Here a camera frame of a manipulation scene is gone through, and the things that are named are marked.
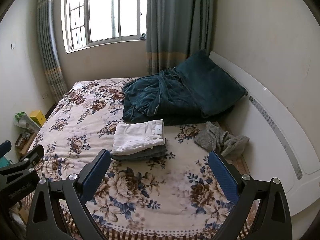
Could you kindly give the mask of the white pants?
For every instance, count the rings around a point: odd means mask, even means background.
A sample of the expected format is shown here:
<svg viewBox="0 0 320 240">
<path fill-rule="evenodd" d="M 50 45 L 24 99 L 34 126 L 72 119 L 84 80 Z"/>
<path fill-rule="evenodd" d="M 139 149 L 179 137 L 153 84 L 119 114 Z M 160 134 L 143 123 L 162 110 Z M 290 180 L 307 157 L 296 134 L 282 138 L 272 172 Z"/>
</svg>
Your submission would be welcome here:
<svg viewBox="0 0 320 240">
<path fill-rule="evenodd" d="M 113 155 L 132 155 L 156 146 L 165 145 L 164 122 L 151 120 L 136 124 L 117 124 L 111 153 Z"/>
</svg>

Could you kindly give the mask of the green white plastic bag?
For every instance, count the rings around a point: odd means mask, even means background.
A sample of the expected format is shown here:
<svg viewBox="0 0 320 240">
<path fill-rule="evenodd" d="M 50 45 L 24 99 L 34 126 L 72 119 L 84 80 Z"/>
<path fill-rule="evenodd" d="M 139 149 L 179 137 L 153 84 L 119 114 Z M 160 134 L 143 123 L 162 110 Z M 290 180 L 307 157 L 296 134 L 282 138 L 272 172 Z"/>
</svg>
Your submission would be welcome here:
<svg viewBox="0 0 320 240">
<path fill-rule="evenodd" d="M 16 126 L 26 129 L 31 133 L 39 133 L 40 126 L 34 122 L 25 112 L 16 113 L 14 116 Z"/>
</svg>

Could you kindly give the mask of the white bed headboard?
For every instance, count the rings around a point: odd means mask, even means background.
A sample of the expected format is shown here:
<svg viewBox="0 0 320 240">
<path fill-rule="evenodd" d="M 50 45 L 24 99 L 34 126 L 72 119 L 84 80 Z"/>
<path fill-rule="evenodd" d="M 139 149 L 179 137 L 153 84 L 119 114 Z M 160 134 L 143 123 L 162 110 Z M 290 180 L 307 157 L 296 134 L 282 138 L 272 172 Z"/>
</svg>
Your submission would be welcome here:
<svg viewBox="0 0 320 240">
<path fill-rule="evenodd" d="M 215 52 L 210 58 L 248 94 L 225 119 L 233 135 L 249 137 L 243 157 L 255 180 L 280 179 L 292 216 L 319 199 L 319 158 L 300 124 L 258 80 Z"/>
</svg>

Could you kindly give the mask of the yellow box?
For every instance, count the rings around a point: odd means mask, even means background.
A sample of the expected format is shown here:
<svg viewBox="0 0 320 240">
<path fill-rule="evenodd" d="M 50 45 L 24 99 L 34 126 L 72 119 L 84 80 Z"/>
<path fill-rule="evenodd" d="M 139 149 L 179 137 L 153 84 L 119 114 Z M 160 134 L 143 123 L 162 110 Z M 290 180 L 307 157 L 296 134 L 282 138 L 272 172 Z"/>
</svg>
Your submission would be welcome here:
<svg viewBox="0 0 320 240">
<path fill-rule="evenodd" d="M 46 117 L 44 116 L 41 110 L 32 111 L 29 114 L 29 117 L 31 118 L 31 120 L 37 123 L 40 127 L 42 127 L 44 123 L 47 121 Z"/>
</svg>

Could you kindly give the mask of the floral bed blanket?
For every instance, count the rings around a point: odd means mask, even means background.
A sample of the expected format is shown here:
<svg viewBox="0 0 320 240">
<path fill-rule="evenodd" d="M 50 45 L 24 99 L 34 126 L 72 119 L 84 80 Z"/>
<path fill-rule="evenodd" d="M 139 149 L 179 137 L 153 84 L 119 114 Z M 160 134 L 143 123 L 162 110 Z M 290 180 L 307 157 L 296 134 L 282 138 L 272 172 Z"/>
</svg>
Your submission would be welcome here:
<svg viewBox="0 0 320 240">
<path fill-rule="evenodd" d="M 59 101 L 33 144 L 48 181 L 79 173 L 113 146 L 123 115 L 123 79 L 79 81 Z M 165 126 L 165 150 L 147 160 L 114 160 L 86 203 L 107 239 L 210 239 L 234 208 L 194 138 L 205 124 Z"/>
</svg>

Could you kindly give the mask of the grey crumpled garment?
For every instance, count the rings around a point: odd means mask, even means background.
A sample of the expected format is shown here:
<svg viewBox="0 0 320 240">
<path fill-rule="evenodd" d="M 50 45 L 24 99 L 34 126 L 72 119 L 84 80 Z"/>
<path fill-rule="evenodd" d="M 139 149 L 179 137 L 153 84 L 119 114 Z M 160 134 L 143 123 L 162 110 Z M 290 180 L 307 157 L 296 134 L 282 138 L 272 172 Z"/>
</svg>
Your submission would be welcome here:
<svg viewBox="0 0 320 240">
<path fill-rule="evenodd" d="M 226 159 L 235 160 L 243 154 L 249 143 L 249 137 L 234 136 L 220 126 L 206 122 L 205 128 L 194 138 L 194 142 L 207 152 L 214 151 Z"/>
</svg>

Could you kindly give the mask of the folded blue jeans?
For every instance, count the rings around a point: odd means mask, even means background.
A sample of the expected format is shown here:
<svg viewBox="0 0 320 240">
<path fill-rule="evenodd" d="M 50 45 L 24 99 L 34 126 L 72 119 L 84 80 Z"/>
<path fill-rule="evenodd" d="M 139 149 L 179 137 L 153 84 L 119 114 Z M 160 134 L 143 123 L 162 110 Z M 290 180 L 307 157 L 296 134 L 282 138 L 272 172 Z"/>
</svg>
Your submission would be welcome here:
<svg viewBox="0 0 320 240">
<path fill-rule="evenodd" d="M 148 148 L 140 152 L 129 155 L 115 155 L 111 154 L 111 158 L 116 161 L 135 161 L 135 160 L 149 160 L 152 158 L 163 157 L 166 153 L 166 146 L 159 145 L 153 148 Z"/>
</svg>

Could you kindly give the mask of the dark teal pillow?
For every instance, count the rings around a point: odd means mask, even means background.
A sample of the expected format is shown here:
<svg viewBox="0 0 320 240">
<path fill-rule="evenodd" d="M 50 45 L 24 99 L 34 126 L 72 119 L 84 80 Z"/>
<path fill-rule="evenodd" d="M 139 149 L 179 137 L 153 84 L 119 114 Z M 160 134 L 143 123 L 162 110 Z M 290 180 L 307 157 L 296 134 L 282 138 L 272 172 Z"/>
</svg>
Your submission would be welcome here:
<svg viewBox="0 0 320 240">
<path fill-rule="evenodd" d="M 247 90 L 212 61 L 204 50 L 174 68 L 203 117 L 218 115 L 247 95 Z"/>
</svg>

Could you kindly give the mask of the dark teal velvet robe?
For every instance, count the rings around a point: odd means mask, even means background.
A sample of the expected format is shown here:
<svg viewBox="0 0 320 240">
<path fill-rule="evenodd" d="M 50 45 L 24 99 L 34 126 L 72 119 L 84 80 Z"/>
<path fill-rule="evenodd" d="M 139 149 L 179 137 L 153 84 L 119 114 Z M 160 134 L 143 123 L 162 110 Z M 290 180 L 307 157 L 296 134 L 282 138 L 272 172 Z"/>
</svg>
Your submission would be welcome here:
<svg viewBox="0 0 320 240">
<path fill-rule="evenodd" d="M 126 83 L 122 120 L 135 124 L 162 119 L 167 126 L 204 123 L 199 106 L 174 68 Z"/>
</svg>

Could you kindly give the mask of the left grey-green curtain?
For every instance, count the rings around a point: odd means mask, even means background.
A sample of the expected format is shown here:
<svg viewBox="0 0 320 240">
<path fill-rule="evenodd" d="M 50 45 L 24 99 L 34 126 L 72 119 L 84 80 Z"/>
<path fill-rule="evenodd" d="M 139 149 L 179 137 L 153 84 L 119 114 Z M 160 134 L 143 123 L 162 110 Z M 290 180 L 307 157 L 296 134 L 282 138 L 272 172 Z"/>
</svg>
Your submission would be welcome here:
<svg viewBox="0 0 320 240">
<path fill-rule="evenodd" d="M 44 74 L 53 99 L 58 103 L 63 98 L 63 95 L 67 93 L 67 85 L 57 54 L 54 35 L 53 1 L 37 0 L 36 25 Z"/>
</svg>

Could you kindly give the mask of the grey-green curtain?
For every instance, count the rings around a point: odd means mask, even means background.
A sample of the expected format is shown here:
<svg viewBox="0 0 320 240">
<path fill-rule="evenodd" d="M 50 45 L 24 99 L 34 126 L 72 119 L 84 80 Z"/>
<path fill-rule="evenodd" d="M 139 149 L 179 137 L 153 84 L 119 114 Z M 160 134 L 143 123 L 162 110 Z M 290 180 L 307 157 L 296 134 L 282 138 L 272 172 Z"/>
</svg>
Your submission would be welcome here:
<svg viewBox="0 0 320 240">
<path fill-rule="evenodd" d="M 156 74 L 210 51 L 214 0 L 147 0 L 146 62 Z"/>
<path fill-rule="evenodd" d="M 63 98 L 63 95 L 67 93 L 67 85 L 57 54 L 54 35 L 53 1 L 37 0 L 36 25 L 44 74 L 53 99 L 58 103 Z"/>
</svg>

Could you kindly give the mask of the right grey-green curtain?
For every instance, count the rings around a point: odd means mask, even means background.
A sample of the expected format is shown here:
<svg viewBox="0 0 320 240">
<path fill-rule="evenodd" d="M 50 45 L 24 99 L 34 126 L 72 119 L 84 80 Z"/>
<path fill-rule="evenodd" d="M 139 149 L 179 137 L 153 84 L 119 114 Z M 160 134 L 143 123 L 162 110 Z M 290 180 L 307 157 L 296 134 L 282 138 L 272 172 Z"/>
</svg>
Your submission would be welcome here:
<svg viewBox="0 0 320 240">
<path fill-rule="evenodd" d="M 214 0 L 147 0 L 146 62 L 156 74 L 210 51 Z"/>
</svg>

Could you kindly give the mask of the window with metal frame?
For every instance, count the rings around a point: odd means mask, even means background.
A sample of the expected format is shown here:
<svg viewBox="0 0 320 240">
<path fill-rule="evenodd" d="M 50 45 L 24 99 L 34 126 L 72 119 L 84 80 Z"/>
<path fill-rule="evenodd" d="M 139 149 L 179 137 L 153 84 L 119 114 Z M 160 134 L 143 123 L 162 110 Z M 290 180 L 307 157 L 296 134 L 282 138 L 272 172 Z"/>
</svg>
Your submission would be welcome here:
<svg viewBox="0 0 320 240">
<path fill-rule="evenodd" d="M 61 0 L 65 50 L 146 38 L 147 0 Z"/>
</svg>

